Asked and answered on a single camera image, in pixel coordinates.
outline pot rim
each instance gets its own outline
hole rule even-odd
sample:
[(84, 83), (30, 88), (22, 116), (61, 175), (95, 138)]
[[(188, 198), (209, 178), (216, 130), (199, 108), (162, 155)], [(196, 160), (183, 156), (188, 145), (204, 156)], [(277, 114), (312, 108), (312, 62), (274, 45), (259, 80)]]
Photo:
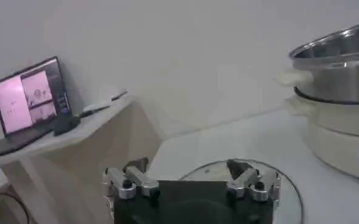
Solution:
[(336, 56), (326, 56), (326, 57), (315, 57), (315, 58), (300, 58), (297, 57), (303, 51), (309, 50), (314, 46), (323, 45), (341, 37), (350, 37), (355, 35), (359, 31), (359, 24), (341, 31), (337, 31), (331, 34), (328, 34), (324, 37), (315, 39), (312, 42), (301, 45), (295, 48), (289, 53), (289, 58), (293, 60), (294, 66), (296, 68), (315, 68), (315, 67), (324, 67), (332, 68), (345, 68), (348, 66), (359, 66), (359, 52), (341, 54)]
[(300, 91), (300, 89), (296, 86), (294, 87), (294, 93), (297, 94), (297, 96), (299, 96), (301, 98), (304, 98), (307, 100), (312, 100), (312, 101), (317, 101), (317, 102), (321, 102), (321, 103), (331, 103), (331, 104), (338, 104), (338, 105), (359, 105), (359, 102), (356, 102), (356, 101), (327, 100), (327, 99), (309, 96), (309, 95), (306, 95), (305, 93), (303, 93), (302, 91)]

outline white shelf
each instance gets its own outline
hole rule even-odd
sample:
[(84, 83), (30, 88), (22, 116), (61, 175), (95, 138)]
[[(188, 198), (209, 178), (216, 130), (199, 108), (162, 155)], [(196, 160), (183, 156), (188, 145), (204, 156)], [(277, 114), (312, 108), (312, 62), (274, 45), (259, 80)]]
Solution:
[[(278, 111), (171, 138), (160, 147), (148, 174), (178, 180), (210, 162), (256, 159), (276, 166), (297, 184), (305, 223), (359, 223), (359, 179), (315, 157), (302, 140), (305, 125), (305, 119)], [(282, 195), (281, 203), (289, 203), (286, 199)]]
[(111, 107), (82, 119), (79, 126), (70, 132), (56, 137), (51, 132), (21, 150), (0, 156), (0, 165), (19, 160), (26, 156), (34, 156), (77, 144), (91, 136), (96, 130), (128, 106), (131, 101), (132, 96), (129, 94), (123, 95)]

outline laptop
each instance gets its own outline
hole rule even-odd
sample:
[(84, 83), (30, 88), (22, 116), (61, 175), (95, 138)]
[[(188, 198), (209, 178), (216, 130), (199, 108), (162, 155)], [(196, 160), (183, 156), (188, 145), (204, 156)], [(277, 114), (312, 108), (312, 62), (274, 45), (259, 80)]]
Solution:
[(57, 57), (0, 80), (0, 156), (15, 152), (52, 131), (57, 116), (70, 115)]

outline cable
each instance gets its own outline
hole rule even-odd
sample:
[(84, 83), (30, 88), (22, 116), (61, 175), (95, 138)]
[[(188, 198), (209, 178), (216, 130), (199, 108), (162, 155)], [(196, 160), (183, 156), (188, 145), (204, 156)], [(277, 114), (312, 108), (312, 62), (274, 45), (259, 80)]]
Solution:
[(29, 218), (29, 213), (27, 212), (27, 208), (25, 206), (25, 204), (19, 199), (17, 198), (16, 196), (10, 194), (10, 193), (6, 193), (6, 192), (0, 192), (0, 196), (8, 196), (12, 199), (14, 199), (22, 208), (22, 210), (25, 212), (25, 215), (26, 215), (26, 223), (29, 224), (30, 223), (30, 218)]
[[(233, 160), (238, 160), (238, 161), (241, 161), (241, 162), (250, 162), (250, 163), (259, 163), (259, 164), (262, 164), (268, 168), (272, 168), (274, 170), (276, 170), (278, 173), (282, 174), (284, 177), (286, 177), (286, 179), (291, 183), (291, 185), (293, 186), (294, 190), (296, 191), (297, 193), (297, 196), (299, 197), (299, 202), (300, 202), (300, 206), (301, 206), (301, 216), (300, 216), (300, 224), (304, 224), (305, 223), (305, 209), (304, 209), (304, 202), (302, 200), (302, 196), (301, 196), (301, 193), (298, 189), (298, 187), (296, 186), (296, 184), (294, 184), (293, 180), (288, 176), (286, 175), (284, 172), (282, 172), (280, 169), (268, 164), (268, 163), (265, 163), (265, 162), (262, 162), (262, 161), (258, 161), (258, 160), (255, 160), (255, 159), (239, 159), (239, 158), (235, 158)], [(207, 166), (210, 166), (210, 165), (213, 165), (213, 164), (217, 164), (217, 163), (224, 163), (226, 162), (226, 160), (220, 160), (220, 161), (215, 161), (215, 162), (212, 162), (212, 163), (208, 163), (208, 164), (205, 164), (203, 166), (200, 166), (198, 167), (197, 169), (191, 171), (190, 173), (184, 175), (182, 178), (180, 178), (179, 180), (183, 180), (185, 178), (187, 178), (188, 176), (192, 175), (193, 173), (195, 173), (197, 170), (199, 169), (202, 169), (204, 167), (207, 167)]]

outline laptop screen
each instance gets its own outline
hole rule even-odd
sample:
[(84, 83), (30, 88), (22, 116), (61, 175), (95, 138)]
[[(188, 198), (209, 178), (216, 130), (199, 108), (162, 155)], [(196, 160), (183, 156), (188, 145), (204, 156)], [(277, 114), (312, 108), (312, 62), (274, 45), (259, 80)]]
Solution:
[(0, 80), (0, 118), (5, 135), (69, 113), (57, 59)]

